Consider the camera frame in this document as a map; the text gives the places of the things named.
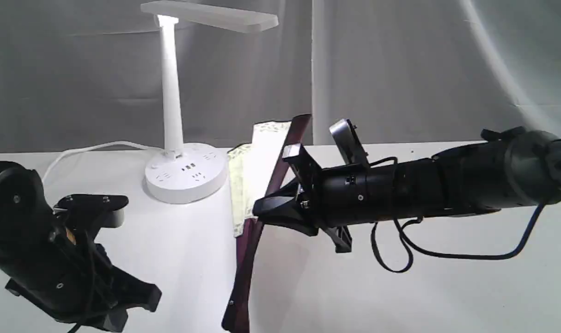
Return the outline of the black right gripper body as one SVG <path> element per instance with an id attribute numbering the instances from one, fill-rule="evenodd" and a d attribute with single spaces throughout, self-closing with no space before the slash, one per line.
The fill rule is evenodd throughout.
<path id="1" fill-rule="evenodd" d="M 336 253 L 352 251 L 349 226 L 392 217 L 397 158 L 385 158 L 370 168 L 359 164 L 322 168 L 303 145 L 294 144 L 283 150 L 283 161 L 301 183 L 295 200 L 307 221 L 330 238 Z"/>

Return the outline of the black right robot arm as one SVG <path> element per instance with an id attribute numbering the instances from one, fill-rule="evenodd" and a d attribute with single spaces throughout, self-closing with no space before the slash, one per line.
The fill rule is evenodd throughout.
<path id="1" fill-rule="evenodd" d="M 282 158 L 295 179 L 255 202 L 260 222 L 307 236 L 322 230 L 337 253 L 348 253 L 349 225 L 561 202 L 561 139 L 547 131 L 482 130 L 482 142 L 377 165 L 368 161 L 352 126 L 332 137 L 345 165 L 321 168 L 301 144 L 285 147 Z"/>

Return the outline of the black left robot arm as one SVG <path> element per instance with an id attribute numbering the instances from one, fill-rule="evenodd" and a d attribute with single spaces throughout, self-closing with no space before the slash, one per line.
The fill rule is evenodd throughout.
<path id="1" fill-rule="evenodd" d="M 5 289 L 71 332 L 122 333 L 131 308 L 156 312 L 162 291 L 115 266 L 96 237 L 122 225 L 124 195 L 71 194 L 48 204 L 34 169 L 0 161 L 0 270 Z"/>

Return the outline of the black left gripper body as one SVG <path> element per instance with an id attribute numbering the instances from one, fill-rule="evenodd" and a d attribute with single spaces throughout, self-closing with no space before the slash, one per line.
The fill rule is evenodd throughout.
<path id="1" fill-rule="evenodd" d="M 92 313 L 116 308 L 112 267 L 85 231 L 49 226 L 6 237 L 6 290 L 64 324 L 84 324 Z"/>

